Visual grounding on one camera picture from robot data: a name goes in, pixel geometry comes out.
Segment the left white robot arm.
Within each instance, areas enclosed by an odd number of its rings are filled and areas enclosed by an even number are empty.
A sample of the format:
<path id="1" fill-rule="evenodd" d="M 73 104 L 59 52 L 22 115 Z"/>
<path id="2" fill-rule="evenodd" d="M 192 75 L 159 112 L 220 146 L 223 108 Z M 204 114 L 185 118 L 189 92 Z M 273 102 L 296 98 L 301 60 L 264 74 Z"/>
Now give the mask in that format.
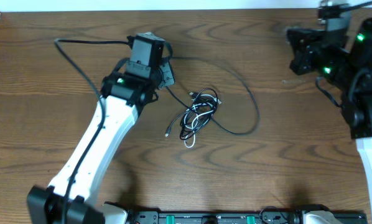
<path id="1" fill-rule="evenodd" d="M 157 91 L 174 84 L 171 46 L 151 32 L 129 36 L 131 56 L 121 59 L 104 77 L 92 120 L 73 154 L 46 188 L 27 195 L 32 223 L 125 223 L 123 208 L 96 207 L 103 177 L 121 141 L 143 108 L 158 100 Z"/>

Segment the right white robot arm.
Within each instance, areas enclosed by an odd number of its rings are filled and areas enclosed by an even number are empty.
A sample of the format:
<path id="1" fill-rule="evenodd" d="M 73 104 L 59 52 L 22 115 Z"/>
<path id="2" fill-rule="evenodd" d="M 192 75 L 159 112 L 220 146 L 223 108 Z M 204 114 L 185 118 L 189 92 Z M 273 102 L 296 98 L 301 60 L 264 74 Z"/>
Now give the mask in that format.
<path id="1" fill-rule="evenodd" d="M 364 20 L 351 50 L 346 50 L 347 26 L 338 30 L 293 28 L 286 36 L 294 58 L 290 68 L 296 75 L 318 72 L 320 78 L 337 87 L 337 102 L 324 95 L 341 110 L 356 142 L 366 174 L 372 215 L 372 17 Z"/>

